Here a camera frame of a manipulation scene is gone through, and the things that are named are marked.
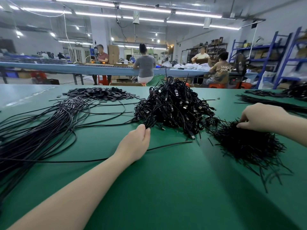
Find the long work table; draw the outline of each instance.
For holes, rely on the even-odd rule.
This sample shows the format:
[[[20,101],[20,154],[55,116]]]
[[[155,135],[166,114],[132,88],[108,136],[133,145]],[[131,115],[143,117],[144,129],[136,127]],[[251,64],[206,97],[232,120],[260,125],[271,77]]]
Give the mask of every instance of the long work table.
[[[58,95],[75,85],[0,85],[0,96],[13,93],[10,100],[0,99],[0,122],[23,112],[52,106]],[[147,98],[148,87],[119,86],[140,98]],[[193,88],[200,99],[209,100],[216,116],[227,121],[240,117],[246,104],[238,102],[238,89]],[[124,104],[138,100],[122,100]],[[291,98],[278,99],[307,105]],[[134,105],[125,105],[133,112]],[[93,112],[122,112],[123,106],[97,106]],[[124,123],[133,117],[125,113],[105,124]],[[84,122],[108,119],[90,115]],[[138,123],[121,126],[76,129],[77,141],[66,151],[50,158],[55,161],[92,160],[111,156],[118,143]],[[306,148],[282,136],[287,147],[280,156],[294,176],[282,176],[267,184],[266,194],[260,177],[223,157],[217,142],[202,131],[193,143],[177,144],[147,152],[129,166],[111,186],[91,216],[86,230],[303,230],[307,229],[307,153]],[[166,127],[151,129],[149,148],[187,139],[181,130]],[[99,162],[36,164],[10,193],[1,207],[0,230],[5,230],[25,213],[53,193],[89,171]]]
[[[78,65],[78,64],[67,64],[67,65],[55,65],[55,64],[26,64],[26,63],[9,63],[0,62],[0,74],[4,82],[7,84],[4,70],[5,68],[21,68],[21,69],[32,69],[43,72],[56,72],[63,74],[73,74],[75,85],[77,85],[77,76],[81,78],[81,84],[83,85],[83,78],[81,74],[86,75],[118,75],[118,76],[137,76],[138,70],[118,67],[103,67],[95,65]],[[153,69],[155,75],[167,75],[173,77],[196,77],[208,74],[208,71],[195,70],[195,69]]]

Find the brown t-shirt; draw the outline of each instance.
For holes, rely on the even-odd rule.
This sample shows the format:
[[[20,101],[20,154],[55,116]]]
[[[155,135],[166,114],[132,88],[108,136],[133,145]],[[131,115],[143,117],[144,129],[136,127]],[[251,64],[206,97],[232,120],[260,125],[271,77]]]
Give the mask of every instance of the brown t-shirt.
[[[215,63],[215,65],[210,69],[210,73],[214,73],[213,78],[216,80],[217,84],[227,84],[230,69],[231,64],[223,60]]]
[[[99,55],[98,59],[101,60],[109,59],[109,55],[104,52],[101,55]]]

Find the green table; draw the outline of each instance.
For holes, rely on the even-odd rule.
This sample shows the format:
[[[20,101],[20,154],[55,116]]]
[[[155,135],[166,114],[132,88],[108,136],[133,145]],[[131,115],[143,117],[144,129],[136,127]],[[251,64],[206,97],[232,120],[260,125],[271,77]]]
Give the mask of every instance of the green table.
[[[21,112],[52,105],[57,95],[75,85],[0,85],[0,120]],[[148,96],[148,87],[121,87]],[[29,95],[29,90],[45,90]],[[239,117],[245,104],[233,104],[241,90],[194,88],[200,98],[217,109],[221,119]],[[17,103],[7,105],[5,97],[13,92]],[[292,99],[283,99],[305,104]],[[133,111],[127,105],[127,111]],[[122,106],[95,107],[96,112],[120,112]],[[133,116],[124,114],[107,124],[123,123]],[[92,122],[109,116],[90,116]],[[137,123],[113,127],[89,127],[76,130],[78,140],[67,151],[52,160],[91,160],[108,157],[118,143]],[[219,146],[210,144],[203,132],[202,140],[153,150],[127,168],[98,205],[85,229],[307,229],[307,151],[282,136],[278,138],[288,150],[282,162],[294,171],[293,177],[282,177],[268,185],[266,194],[258,176],[233,159],[222,157]],[[182,132],[153,128],[149,148],[185,141]],[[37,164],[5,201],[0,229],[6,229],[18,218],[50,195],[87,172],[97,162],[70,164]]]

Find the gray t-shirt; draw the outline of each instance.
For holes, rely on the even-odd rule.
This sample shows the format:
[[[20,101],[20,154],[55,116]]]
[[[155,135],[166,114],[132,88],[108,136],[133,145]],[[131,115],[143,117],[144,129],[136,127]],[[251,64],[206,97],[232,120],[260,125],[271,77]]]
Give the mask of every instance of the gray t-shirt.
[[[153,77],[153,68],[156,67],[156,60],[153,56],[146,55],[141,56],[135,60],[134,63],[139,67],[140,72],[138,74],[139,77]]]

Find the green bag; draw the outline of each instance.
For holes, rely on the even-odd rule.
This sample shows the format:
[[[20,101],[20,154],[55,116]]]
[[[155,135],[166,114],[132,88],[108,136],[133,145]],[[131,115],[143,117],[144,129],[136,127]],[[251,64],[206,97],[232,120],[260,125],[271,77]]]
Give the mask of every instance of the green bag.
[[[146,86],[156,86],[157,84],[158,85],[161,85],[161,84],[164,84],[164,75],[160,74],[160,75],[154,75],[154,77],[152,78],[152,80],[150,82],[147,82],[146,83]]]

